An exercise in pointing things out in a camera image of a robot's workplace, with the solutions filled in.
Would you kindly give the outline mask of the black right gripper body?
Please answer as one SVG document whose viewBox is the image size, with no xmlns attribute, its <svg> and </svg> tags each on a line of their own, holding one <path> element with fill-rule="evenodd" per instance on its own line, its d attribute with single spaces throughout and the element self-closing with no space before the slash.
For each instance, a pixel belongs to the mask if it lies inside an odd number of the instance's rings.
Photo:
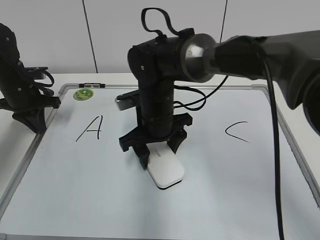
<svg viewBox="0 0 320 240">
<path fill-rule="evenodd" d="M 135 145 L 167 142 L 176 132 L 191 126 L 193 118 L 189 113 L 171 115 L 167 119 L 141 124 L 119 138 L 121 149 L 126 152 Z"/>
</svg>

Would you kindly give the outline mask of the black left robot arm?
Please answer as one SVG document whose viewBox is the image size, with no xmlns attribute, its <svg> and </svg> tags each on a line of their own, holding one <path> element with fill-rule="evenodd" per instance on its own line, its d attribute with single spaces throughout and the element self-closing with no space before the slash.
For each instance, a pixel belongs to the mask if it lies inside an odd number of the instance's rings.
<svg viewBox="0 0 320 240">
<path fill-rule="evenodd" d="M 47 129 L 45 108 L 58 109 L 59 97 L 51 87 L 55 80 L 45 67 L 25 67 L 20 60 L 15 33 L 0 25 L 0 100 L 2 110 L 11 111 L 12 118 L 34 133 Z"/>
</svg>

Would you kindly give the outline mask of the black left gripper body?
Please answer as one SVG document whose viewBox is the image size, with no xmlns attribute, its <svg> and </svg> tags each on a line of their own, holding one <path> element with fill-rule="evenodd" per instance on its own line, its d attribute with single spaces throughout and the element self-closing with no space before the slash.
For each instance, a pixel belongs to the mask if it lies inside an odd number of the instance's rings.
<svg viewBox="0 0 320 240">
<path fill-rule="evenodd" d="M 21 72 L 12 67 L 0 68 L 0 108 L 13 112 L 12 118 L 31 129 L 44 133 L 45 108 L 57 109 L 59 97 L 50 89 L 55 83 L 47 67 L 27 67 Z"/>
</svg>

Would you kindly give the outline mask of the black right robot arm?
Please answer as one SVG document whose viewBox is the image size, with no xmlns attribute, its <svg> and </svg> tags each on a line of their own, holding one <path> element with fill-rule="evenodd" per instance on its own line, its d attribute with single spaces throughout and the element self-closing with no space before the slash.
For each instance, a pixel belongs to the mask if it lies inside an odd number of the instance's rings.
<svg viewBox="0 0 320 240">
<path fill-rule="evenodd" d="M 191 28 L 176 37 L 160 34 L 131 47 L 129 68 L 138 90 L 120 99 L 136 108 L 137 127 L 120 137 L 126 152 L 133 148 L 143 168 L 150 143 L 167 142 L 176 152 L 186 139 L 187 114 L 174 114 L 175 81 L 205 83 L 214 75 L 276 82 L 287 106 L 303 106 L 313 130 L 320 131 L 320 33 L 317 30 L 273 36 L 234 36 L 217 43 Z"/>
</svg>

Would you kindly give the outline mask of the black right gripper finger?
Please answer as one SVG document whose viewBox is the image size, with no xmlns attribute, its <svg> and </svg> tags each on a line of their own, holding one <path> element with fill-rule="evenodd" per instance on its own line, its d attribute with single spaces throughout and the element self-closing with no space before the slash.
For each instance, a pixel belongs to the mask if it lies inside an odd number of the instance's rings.
<svg viewBox="0 0 320 240">
<path fill-rule="evenodd" d="M 147 169 L 149 156 L 150 156 L 150 150 L 147 147 L 147 145 L 146 144 L 138 144 L 138 145 L 134 145 L 132 148 L 133 148 L 136 156 L 138 157 L 142 168 L 144 170 Z"/>
<path fill-rule="evenodd" d="M 177 131 L 168 141 L 167 145 L 174 154 L 177 153 L 181 143 L 187 138 L 187 132 L 184 129 Z"/>
</svg>

